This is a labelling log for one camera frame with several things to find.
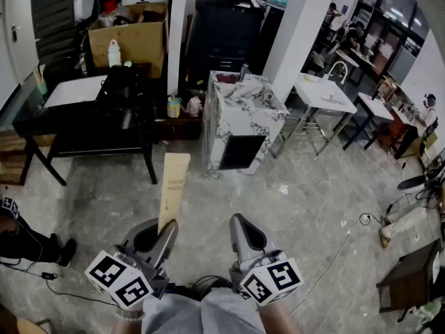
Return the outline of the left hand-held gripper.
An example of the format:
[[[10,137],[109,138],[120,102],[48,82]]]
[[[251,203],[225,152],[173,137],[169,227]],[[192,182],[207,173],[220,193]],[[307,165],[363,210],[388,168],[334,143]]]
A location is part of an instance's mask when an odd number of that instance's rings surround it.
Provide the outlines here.
[[[85,270],[88,280],[114,304],[129,309],[152,295],[161,299],[170,281],[163,263],[174,248],[179,225],[167,223],[158,235],[157,218],[130,229],[112,253],[101,251]]]

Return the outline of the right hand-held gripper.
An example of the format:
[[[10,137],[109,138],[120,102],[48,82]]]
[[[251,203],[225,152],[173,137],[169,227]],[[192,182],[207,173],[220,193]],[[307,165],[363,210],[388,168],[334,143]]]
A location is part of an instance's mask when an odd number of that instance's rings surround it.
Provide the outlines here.
[[[239,257],[265,253],[266,233],[243,215],[236,213],[231,217],[229,231],[233,251]],[[259,306],[284,299],[304,283],[295,259],[282,249],[236,262],[229,274],[234,292]]]

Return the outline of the tan toothbrush box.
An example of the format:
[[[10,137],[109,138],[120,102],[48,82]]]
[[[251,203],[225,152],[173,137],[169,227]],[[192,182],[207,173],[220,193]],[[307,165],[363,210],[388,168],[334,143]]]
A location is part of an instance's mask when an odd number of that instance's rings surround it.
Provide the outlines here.
[[[165,153],[158,233],[161,233],[169,222],[179,219],[181,199],[190,160],[191,155],[189,153]]]

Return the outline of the person's right forearm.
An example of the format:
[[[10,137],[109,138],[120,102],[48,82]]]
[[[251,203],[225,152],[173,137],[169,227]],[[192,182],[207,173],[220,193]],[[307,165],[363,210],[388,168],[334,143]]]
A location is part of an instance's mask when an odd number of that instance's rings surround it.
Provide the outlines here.
[[[296,325],[280,302],[258,307],[258,313],[266,334],[298,334]]]

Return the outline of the person's left forearm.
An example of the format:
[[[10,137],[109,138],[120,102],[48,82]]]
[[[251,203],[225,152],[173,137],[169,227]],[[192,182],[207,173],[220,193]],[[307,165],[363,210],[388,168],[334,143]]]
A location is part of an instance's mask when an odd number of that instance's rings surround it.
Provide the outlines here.
[[[145,317],[143,309],[123,310],[117,307],[117,321],[114,324],[111,334],[141,334],[142,323]]]

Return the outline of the person's grey clothing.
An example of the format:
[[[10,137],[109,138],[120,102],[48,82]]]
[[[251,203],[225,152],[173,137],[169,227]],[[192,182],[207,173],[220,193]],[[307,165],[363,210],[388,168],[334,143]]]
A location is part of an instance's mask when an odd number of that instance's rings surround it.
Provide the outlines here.
[[[179,294],[148,298],[143,310],[141,334],[266,334],[253,304],[227,288],[201,301]]]

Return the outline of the marble washbasin cabinet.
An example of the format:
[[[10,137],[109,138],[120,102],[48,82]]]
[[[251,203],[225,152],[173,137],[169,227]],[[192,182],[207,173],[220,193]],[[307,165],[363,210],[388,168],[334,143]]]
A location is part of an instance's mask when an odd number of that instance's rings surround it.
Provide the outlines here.
[[[235,172],[252,175],[279,135],[289,111],[266,77],[247,74],[235,84],[218,83],[210,71],[202,115],[202,161],[208,179]]]

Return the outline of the black table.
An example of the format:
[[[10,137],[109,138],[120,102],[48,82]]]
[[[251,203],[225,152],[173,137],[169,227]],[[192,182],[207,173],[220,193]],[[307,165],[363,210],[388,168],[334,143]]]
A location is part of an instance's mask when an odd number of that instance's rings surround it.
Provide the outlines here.
[[[43,108],[49,96],[31,93],[13,119],[21,138],[55,134],[54,157],[142,154],[152,184],[155,110],[147,67],[113,66],[96,100]]]

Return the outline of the yellow lidded cup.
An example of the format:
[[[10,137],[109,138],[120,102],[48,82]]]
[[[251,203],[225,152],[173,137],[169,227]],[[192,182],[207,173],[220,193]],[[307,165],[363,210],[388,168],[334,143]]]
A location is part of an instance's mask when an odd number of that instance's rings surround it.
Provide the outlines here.
[[[178,118],[181,113],[181,98],[175,95],[169,96],[166,110],[169,118]]]

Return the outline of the pink teapot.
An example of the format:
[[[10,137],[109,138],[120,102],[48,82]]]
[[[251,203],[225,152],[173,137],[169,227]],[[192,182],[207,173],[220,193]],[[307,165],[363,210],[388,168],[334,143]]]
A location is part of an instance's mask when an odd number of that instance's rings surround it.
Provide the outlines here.
[[[198,96],[189,99],[186,106],[186,113],[191,117],[198,117],[202,111],[202,102]]]

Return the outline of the wooden bench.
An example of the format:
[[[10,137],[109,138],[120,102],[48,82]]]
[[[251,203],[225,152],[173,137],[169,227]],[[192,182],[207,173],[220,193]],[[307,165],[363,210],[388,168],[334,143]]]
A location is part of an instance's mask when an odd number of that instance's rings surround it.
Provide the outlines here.
[[[65,186],[65,180],[51,165],[55,134],[21,138],[15,130],[0,132],[0,184],[24,186],[33,156],[36,154],[44,167]]]

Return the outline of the white sink on steel stand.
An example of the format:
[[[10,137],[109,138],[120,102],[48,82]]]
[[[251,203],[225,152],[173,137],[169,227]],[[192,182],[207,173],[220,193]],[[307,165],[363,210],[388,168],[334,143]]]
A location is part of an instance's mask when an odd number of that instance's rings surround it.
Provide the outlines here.
[[[297,141],[310,143],[319,156],[357,113],[357,107],[328,79],[301,73],[293,88],[288,98],[289,117],[270,153],[278,158],[289,141]],[[332,131],[324,132],[316,118],[331,114],[341,114],[342,119]]]

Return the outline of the white flat board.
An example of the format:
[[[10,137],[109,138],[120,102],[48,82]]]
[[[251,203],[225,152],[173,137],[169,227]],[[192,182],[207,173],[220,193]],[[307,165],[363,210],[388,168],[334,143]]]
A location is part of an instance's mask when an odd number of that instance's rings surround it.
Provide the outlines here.
[[[102,75],[59,83],[43,108],[96,100],[106,78],[106,75]]]

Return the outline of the dark wooden side table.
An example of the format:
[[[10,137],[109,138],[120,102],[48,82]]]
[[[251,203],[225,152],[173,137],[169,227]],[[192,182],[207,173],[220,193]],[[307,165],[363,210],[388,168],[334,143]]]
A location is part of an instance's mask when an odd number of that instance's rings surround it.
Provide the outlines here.
[[[402,310],[401,322],[408,310],[419,308],[445,296],[445,268],[434,269],[442,249],[440,239],[399,258],[395,267],[376,284],[379,312]]]

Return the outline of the white round stool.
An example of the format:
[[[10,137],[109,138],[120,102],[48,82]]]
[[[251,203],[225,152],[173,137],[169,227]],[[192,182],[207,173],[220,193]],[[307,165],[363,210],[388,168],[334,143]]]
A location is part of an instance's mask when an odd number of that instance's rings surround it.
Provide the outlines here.
[[[412,177],[403,180],[398,184],[397,189],[403,193],[412,193],[414,191],[421,191],[425,188],[427,179],[425,175]]]

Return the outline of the small white table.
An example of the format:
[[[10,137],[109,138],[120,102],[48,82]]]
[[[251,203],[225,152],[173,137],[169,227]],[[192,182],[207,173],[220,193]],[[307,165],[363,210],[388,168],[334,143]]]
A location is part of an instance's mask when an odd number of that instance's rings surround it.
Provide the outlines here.
[[[364,149],[367,150],[377,139],[387,130],[394,117],[387,110],[386,106],[364,93],[358,93],[353,105],[357,113],[351,117],[344,127],[347,136],[343,150],[346,151],[360,136],[367,139]]]

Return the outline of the white water bottle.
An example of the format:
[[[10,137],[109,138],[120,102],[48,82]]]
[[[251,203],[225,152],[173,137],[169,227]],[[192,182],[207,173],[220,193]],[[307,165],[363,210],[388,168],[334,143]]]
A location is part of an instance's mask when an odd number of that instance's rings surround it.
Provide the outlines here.
[[[121,53],[118,42],[112,39],[108,46],[108,65],[109,67],[113,67],[115,65],[121,65]]]

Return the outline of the green cup with sticks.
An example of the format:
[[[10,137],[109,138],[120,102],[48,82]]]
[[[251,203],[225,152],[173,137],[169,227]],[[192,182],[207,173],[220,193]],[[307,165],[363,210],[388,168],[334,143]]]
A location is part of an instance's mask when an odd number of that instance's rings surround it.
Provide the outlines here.
[[[44,78],[45,64],[39,64],[33,68],[33,76],[37,83],[37,87],[42,95],[47,94],[47,85]]]

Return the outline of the cardboard box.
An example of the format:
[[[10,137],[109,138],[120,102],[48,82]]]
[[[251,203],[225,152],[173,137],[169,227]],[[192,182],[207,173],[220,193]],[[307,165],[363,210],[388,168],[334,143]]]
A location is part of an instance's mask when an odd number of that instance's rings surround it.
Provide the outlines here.
[[[162,75],[168,50],[168,6],[166,3],[139,3],[127,6],[134,23],[101,27],[95,22],[88,31],[95,67],[108,67],[108,47],[116,41],[121,60],[149,64],[149,77]]]

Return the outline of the white gooseneck faucet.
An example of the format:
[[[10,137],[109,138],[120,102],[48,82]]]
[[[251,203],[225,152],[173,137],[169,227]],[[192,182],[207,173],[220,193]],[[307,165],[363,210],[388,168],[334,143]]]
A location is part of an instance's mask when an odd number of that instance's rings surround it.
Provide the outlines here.
[[[323,80],[328,80],[330,77],[338,77],[339,83],[344,85],[348,77],[348,66],[343,61],[337,61],[332,64],[330,70],[322,77]]]

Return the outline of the round white table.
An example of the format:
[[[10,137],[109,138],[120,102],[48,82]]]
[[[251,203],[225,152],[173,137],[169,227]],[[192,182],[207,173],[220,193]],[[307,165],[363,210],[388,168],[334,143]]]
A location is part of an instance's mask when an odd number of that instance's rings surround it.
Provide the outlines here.
[[[349,55],[345,54],[343,51],[337,49],[336,50],[336,54],[339,57],[341,57],[343,60],[345,60],[345,62],[351,64],[353,67],[359,67],[359,64],[354,59],[349,57]]]

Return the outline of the black cabinet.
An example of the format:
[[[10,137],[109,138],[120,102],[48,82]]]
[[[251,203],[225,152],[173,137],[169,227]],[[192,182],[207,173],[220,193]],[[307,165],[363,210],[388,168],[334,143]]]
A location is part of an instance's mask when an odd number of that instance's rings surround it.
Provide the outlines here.
[[[206,89],[212,70],[240,72],[250,62],[265,12],[251,3],[197,0],[186,53],[187,86]]]

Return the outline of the black office chair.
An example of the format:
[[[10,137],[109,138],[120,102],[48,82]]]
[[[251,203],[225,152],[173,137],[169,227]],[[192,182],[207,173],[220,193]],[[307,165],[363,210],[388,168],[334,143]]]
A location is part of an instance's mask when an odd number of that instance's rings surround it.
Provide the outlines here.
[[[74,53],[74,0],[31,0],[39,62],[50,64]]]

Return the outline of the white door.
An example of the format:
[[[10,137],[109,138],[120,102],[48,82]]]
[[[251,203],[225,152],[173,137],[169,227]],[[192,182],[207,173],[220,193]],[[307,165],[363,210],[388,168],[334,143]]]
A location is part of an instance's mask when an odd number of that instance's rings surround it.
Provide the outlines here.
[[[6,44],[18,82],[21,84],[38,64],[31,0],[3,0]]]

